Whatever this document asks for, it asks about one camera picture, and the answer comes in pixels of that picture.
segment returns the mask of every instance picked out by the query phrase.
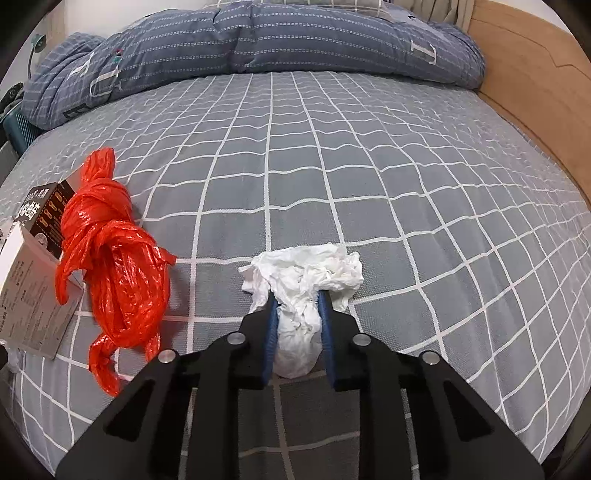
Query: bed sheet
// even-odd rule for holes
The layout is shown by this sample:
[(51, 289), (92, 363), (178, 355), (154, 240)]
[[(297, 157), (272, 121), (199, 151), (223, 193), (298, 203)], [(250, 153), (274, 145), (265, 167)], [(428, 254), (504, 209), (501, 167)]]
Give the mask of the bed sheet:
[[(363, 263), (350, 312), (364, 331), (440, 352), (539, 460), (566, 431), (591, 380), (591, 213), (473, 92), (333, 72), (172, 83), (36, 140), (0, 189), (0, 220), (104, 146), (138, 224), (178, 256), (164, 346), (235, 330), (251, 302), (237, 269), (262, 250), (343, 243)], [(87, 371), (98, 333), (84, 299), (54, 361), (27, 355), (0, 382), (52, 471), (110, 400)], [(115, 365), (132, 378), (143, 354)], [(358, 401), (324, 376), (319, 364), (241, 393), (241, 478), (356, 478)]]

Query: triangular cutout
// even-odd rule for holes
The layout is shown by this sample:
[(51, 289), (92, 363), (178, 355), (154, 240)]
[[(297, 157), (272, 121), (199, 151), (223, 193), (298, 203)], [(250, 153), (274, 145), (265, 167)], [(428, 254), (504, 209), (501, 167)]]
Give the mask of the triangular cutout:
[(148, 380), (125, 404), (125, 407), (117, 412), (113, 420), (107, 425), (106, 434), (130, 442), (136, 441), (153, 391), (154, 380)]
[(469, 442), (492, 433), (491, 426), (478, 413), (477, 409), (467, 401), (466, 397), (450, 381), (443, 383), (447, 401), (456, 422), (457, 434), (463, 442)]

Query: white tissue paper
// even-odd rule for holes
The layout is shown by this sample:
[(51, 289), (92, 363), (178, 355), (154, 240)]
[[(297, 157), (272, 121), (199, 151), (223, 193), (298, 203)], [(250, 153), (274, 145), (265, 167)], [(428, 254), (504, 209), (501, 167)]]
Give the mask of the white tissue paper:
[(251, 313), (266, 305), (269, 290), (280, 304), (273, 371), (286, 378), (308, 374), (322, 351), (319, 290), (330, 290), (334, 309), (344, 312), (363, 282), (359, 254), (333, 244), (263, 252), (238, 271), (252, 293)]

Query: plastic bag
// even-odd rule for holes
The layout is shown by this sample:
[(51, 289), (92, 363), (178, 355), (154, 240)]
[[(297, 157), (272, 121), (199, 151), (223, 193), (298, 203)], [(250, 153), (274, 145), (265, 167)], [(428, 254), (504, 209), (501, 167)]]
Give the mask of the plastic bag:
[(86, 270), (92, 311), (103, 330), (90, 346), (89, 370), (113, 396), (119, 379), (110, 357), (118, 347), (142, 345), (147, 361), (160, 351), (159, 327), (170, 296), (168, 265), (176, 262), (134, 224), (131, 199), (112, 180), (114, 169), (112, 148), (86, 159), (80, 189), (61, 219), (64, 254), (56, 271), (56, 296), (64, 304), (69, 275)]

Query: crumpled paper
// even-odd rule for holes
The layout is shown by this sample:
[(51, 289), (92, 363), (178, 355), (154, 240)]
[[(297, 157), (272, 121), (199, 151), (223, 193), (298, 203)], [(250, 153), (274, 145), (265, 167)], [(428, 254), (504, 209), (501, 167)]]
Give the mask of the crumpled paper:
[(265, 251), (238, 271), (252, 293), (250, 313), (266, 305), (269, 290), (280, 304), (273, 371), (286, 378), (308, 374), (322, 351), (319, 290), (330, 290), (334, 309), (344, 312), (363, 282), (359, 254), (333, 244)]

